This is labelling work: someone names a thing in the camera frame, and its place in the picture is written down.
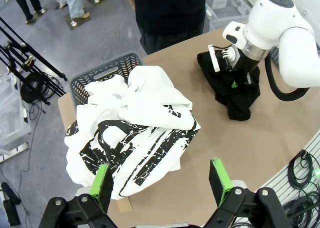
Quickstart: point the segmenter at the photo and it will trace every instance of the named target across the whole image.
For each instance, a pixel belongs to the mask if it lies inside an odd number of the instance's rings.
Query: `black shirt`
[[[138,26],[149,34],[192,30],[205,18],[206,0],[135,0]]]

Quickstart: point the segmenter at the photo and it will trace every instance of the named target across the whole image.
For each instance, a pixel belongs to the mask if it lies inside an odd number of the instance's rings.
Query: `laundry basket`
[[[127,81],[131,70],[138,65],[143,65],[139,54],[128,52],[73,78],[70,82],[70,90],[74,106],[88,103],[89,93],[85,90],[85,86],[88,83],[105,81],[116,74],[123,76]]]

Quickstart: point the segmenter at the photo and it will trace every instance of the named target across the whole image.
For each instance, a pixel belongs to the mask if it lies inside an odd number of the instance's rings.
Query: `floor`
[[[85,9],[91,13],[91,20],[73,31],[69,30],[64,20],[68,8],[55,11],[54,0],[40,0],[47,13],[33,26],[24,24],[24,15],[15,0],[9,0],[4,5],[2,0],[0,2],[0,16],[50,63],[65,73],[69,80],[130,50],[142,57],[146,55],[139,43],[140,33],[134,11],[126,0],[106,0],[96,7],[83,0]],[[0,36],[0,44],[5,41],[6,38]],[[4,65],[0,66],[0,73],[5,71]],[[68,92],[68,82],[61,83]],[[71,181],[65,170],[67,147],[57,99],[53,97],[51,105],[44,107],[46,114],[42,114],[38,121],[31,154],[25,151],[0,165],[7,179],[18,189],[20,171],[27,168],[30,154],[30,169],[28,173],[22,173],[20,195],[30,213],[33,227],[39,225],[51,197],[61,196],[70,200],[80,188]],[[26,139],[31,145],[31,137]],[[26,227],[25,212],[21,205],[18,212],[23,224],[16,227]],[[0,210],[0,227],[9,227],[3,210]]]

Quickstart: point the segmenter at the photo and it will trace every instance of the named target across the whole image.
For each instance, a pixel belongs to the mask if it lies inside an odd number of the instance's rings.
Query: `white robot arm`
[[[247,25],[231,22],[223,37],[251,60],[263,60],[279,47],[279,69],[296,88],[320,86],[320,59],[314,32],[292,0],[257,0]]]

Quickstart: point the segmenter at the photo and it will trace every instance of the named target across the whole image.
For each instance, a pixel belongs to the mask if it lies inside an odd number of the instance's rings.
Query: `storage bin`
[[[111,79],[116,74],[123,76],[127,81],[130,71],[138,65],[143,65],[139,54],[136,52],[128,52],[78,75],[70,82],[73,104],[76,107],[77,105],[88,103],[89,93],[85,90],[85,86],[88,83],[105,81]]]
[[[20,89],[13,73],[0,77],[0,104],[20,96]]]
[[[247,22],[251,8],[241,0],[206,0],[205,12],[210,31],[226,27],[231,21]]]
[[[0,145],[6,145],[31,132],[21,96],[0,104]]]

